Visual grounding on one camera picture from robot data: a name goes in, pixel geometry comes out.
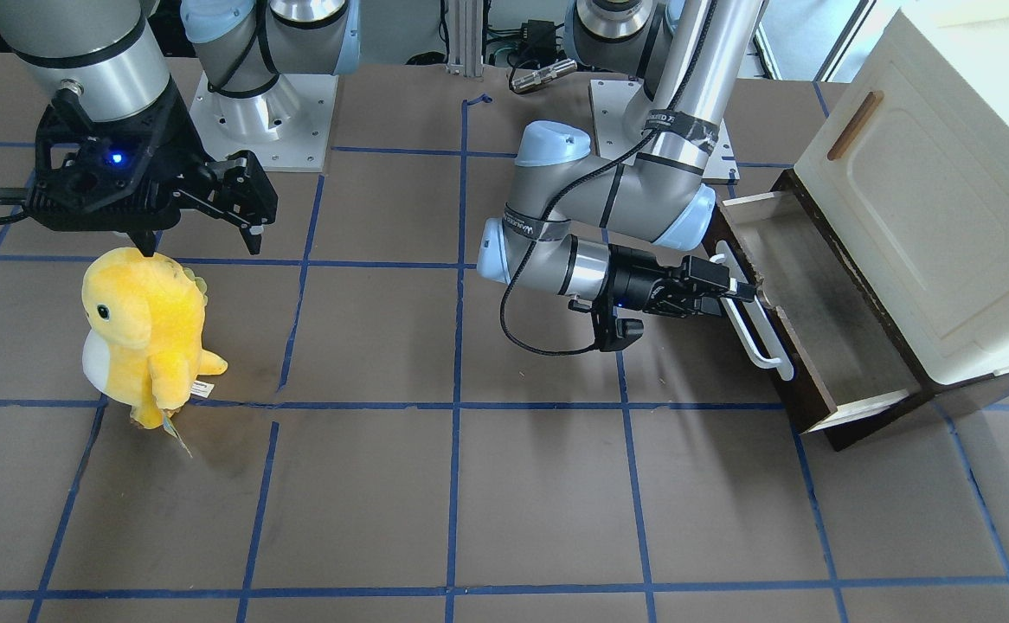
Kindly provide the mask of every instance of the wooden handle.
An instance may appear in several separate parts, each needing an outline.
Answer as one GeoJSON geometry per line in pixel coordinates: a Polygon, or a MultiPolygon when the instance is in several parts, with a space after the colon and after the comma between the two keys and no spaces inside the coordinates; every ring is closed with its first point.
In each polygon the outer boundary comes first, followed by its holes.
{"type": "Polygon", "coordinates": [[[870,94],[862,100],[862,104],[858,107],[858,111],[854,114],[854,117],[848,122],[848,127],[844,127],[839,138],[835,139],[835,144],[831,145],[831,148],[828,149],[828,160],[844,158],[854,139],[858,137],[858,133],[862,131],[862,127],[866,126],[866,123],[873,117],[873,111],[877,109],[878,104],[884,99],[885,92],[870,91],[870,94]]]}

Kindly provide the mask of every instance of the white cabinet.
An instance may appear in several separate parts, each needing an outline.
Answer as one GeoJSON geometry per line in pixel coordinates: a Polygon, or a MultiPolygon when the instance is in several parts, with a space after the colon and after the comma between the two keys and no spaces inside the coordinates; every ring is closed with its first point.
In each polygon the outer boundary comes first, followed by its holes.
{"type": "Polygon", "coordinates": [[[708,240],[761,285],[801,430],[840,446],[1008,393],[1009,1],[897,13],[775,190],[723,202],[708,240]]]}

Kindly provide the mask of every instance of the white label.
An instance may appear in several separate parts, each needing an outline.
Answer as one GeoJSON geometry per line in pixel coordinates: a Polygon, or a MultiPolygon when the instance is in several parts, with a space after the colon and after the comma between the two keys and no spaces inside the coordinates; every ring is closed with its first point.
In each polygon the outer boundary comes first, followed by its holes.
{"type": "Polygon", "coordinates": [[[212,388],[216,387],[212,383],[205,383],[203,380],[195,380],[193,387],[189,388],[189,393],[201,398],[208,398],[212,394],[212,388]]]}

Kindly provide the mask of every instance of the metal mounting plate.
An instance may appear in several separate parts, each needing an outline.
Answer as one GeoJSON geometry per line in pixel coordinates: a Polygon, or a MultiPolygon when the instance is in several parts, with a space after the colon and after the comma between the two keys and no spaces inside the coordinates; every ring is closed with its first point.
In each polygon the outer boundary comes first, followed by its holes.
{"type": "MultiPolygon", "coordinates": [[[[592,127],[596,130],[596,154],[611,160],[620,157],[632,145],[639,142],[639,137],[628,136],[624,131],[623,112],[627,109],[636,91],[642,88],[638,80],[591,80],[588,83],[590,102],[592,104],[592,127]]],[[[628,159],[628,165],[636,162],[636,158],[628,159]]],[[[719,123],[719,142],[705,166],[706,185],[728,185],[732,181],[739,182],[739,167],[735,165],[735,150],[732,148],[732,138],[726,133],[726,123],[719,123]]]]}
{"type": "Polygon", "coordinates": [[[298,135],[286,136],[272,142],[239,142],[224,135],[220,119],[209,96],[208,77],[201,75],[197,95],[189,107],[193,125],[204,142],[204,149],[212,158],[224,159],[240,149],[251,149],[258,155],[262,168],[281,173],[321,173],[327,155],[327,141],[331,134],[331,114],[335,110],[335,92],[338,76],[286,75],[284,78],[307,103],[307,127],[298,135]]]}

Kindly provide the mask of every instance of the plush toy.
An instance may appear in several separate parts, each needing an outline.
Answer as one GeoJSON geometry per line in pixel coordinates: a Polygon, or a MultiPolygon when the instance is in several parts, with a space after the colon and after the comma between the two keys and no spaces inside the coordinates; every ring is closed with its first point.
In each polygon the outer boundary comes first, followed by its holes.
{"type": "Polygon", "coordinates": [[[82,350],[86,378],[131,405],[139,426],[163,426],[179,441],[170,417],[189,399],[193,380],[228,370],[219,354],[201,347],[204,292],[204,280],[189,269],[134,248],[106,252],[82,280],[90,326],[82,350]]]}

